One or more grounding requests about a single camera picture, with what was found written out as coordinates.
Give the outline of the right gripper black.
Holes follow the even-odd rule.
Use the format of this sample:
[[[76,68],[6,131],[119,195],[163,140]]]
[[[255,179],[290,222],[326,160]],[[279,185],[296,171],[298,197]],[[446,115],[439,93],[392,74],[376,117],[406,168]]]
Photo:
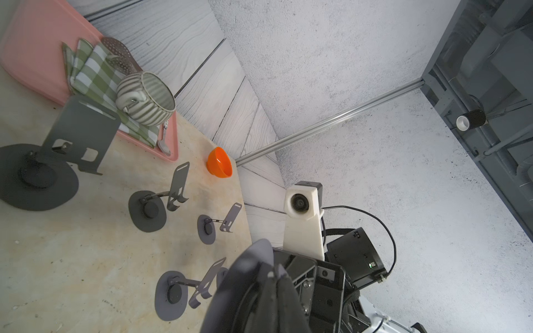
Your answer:
[[[346,272],[337,264],[276,249],[281,264],[294,283],[305,319],[312,332],[340,332]]]

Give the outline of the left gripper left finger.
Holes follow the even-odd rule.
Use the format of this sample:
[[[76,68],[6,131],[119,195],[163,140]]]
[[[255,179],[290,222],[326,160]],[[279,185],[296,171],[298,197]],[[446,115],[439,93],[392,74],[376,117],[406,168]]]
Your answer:
[[[275,265],[264,265],[256,283],[253,304],[245,332],[278,332],[278,271]]]

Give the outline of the dark phone stand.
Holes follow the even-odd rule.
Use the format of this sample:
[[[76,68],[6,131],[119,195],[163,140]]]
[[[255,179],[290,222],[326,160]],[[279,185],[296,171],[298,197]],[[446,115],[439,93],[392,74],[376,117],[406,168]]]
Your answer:
[[[122,121],[96,101],[69,98],[43,144],[1,147],[1,200],[26,211],[46,211],[72,199],[79,171],[97,174]]]
[[[174,170],[169,191],[136,191],[130,196],[129,214],[139,230],[152,233],[162,229],[167,222],[167,211],[174,212],[187,201],[183,192],[189,169],[190,163],[186,162]]]

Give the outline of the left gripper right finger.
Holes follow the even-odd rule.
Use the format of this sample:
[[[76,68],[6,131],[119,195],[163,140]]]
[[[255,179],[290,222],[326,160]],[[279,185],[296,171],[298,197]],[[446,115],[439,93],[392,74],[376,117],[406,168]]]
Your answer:
[[[277,332],[311,332],[294,284],[281,264],[276,266]]]

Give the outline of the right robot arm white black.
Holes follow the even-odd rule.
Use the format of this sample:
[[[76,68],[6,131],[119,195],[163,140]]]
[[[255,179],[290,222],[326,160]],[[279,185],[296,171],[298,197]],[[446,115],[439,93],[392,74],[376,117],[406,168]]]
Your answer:
[[[327,229],[337,239],[323,261],[276,249],[300,296],[311,332],[424,332],[420,323],[405,326],[376,308],[360,292],[384,280],[387,270],[363,228]]]

